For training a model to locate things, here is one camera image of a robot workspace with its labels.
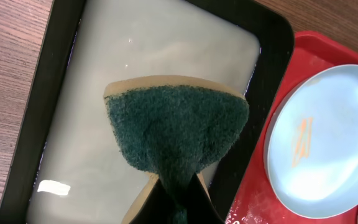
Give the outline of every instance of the wooden table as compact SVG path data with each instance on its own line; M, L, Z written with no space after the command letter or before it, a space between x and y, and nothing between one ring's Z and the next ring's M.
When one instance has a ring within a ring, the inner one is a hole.
M358 52L358 0L258 0ZM0 0L0 199L52 0Z

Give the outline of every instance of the black tray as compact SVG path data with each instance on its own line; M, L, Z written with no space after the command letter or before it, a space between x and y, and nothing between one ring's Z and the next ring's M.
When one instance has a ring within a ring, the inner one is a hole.
M212 203L224 219L287 69L293 52L294 36L285 18L250 0L187 1L253 33L261 47L246 93L250 104L248 123L240 140L219 163L209 188ZM86 0L53 2L0 204L0 224L26 223L35 177L85 2Z

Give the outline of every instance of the rectangular tray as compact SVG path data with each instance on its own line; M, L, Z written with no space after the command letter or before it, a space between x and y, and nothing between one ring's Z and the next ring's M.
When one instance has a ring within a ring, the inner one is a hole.
M293 31L283 17L253 1L188 2L253 33L261 46L261 53L246 93L251 107L249 122L241 134L241 139L220 162L209 189L216 210L224 218L290 60L294 42ZM0 204L0 223L26 223L27 207L85 3L85 0L53 2Z
M274 111L289 92L317 73L337 65L358 64L358 54L312 31L295 34L295 49L288 70L277 91L254 154L227 220L247 224L356 224L358 206L341 215L312 220L295 215L276 198L264 167L264 142Z

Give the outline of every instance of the sponge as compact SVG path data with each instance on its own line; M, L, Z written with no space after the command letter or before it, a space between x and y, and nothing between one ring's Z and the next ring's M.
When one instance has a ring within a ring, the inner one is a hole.
M229 87L176 75L111 83L104 100L122 155L157 174L178 205L193 174L227 153L249 114Z

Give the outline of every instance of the water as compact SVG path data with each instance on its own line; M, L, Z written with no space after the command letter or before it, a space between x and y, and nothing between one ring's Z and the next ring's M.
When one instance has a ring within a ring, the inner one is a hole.
M184 1L88 1L28 223L120 223L147 183L114 140L103 101L108 83L187 75L244 92L259 50L252 34ZM214 171L203 171L207 183Z

